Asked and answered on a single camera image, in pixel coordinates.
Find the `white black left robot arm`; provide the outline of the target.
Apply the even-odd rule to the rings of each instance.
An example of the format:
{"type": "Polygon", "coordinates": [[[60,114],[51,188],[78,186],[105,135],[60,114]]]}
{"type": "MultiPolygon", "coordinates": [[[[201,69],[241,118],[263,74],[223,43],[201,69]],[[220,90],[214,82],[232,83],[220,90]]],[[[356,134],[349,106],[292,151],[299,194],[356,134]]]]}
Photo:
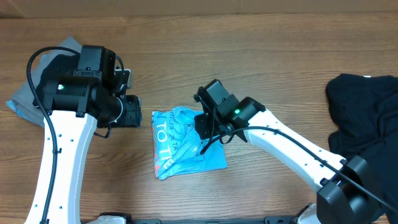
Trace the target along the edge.
{"type": "Polygon", "coordinates": [[[96,130],[141,125],[141,99],[126,93],[131,82],[121,58],[95,45],[60,47],[38,84],[27,78],[45,137],[27,223],[80,223],[85,162],[96,130]]]}

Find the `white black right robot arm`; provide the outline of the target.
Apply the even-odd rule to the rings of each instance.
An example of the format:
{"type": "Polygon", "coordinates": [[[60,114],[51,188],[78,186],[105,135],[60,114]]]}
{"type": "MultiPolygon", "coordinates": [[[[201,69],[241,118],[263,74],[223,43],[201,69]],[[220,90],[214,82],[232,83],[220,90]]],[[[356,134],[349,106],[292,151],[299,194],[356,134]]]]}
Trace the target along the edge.
{"type": "Polygon", "coordinates": [[[225,136],[237,136],[260,147],[300,176],[316,194],[291,223],[371,223],[383,208],[382,199],[369,164],[361,157],[346,159],[322,149],[279,121],[253,98],[239,101],[214,79],[199,87],[194,96],[203,114],[195,117],[195,129],[210,146],[225,136]]]}

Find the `light blue printed t-shirt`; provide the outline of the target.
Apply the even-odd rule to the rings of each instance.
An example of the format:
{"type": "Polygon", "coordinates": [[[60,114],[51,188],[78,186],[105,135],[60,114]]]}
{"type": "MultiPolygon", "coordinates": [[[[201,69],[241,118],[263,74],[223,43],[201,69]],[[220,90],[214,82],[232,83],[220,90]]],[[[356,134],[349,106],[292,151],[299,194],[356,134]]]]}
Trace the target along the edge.
{"type": "Polygon", "coordinates": [[[200,139],[194,118],[202,113],[184,106],[152,112],[154,169],[158,179],[227,168],[222,144],[216,142],[200,154],[208,140],[200,139]]]}

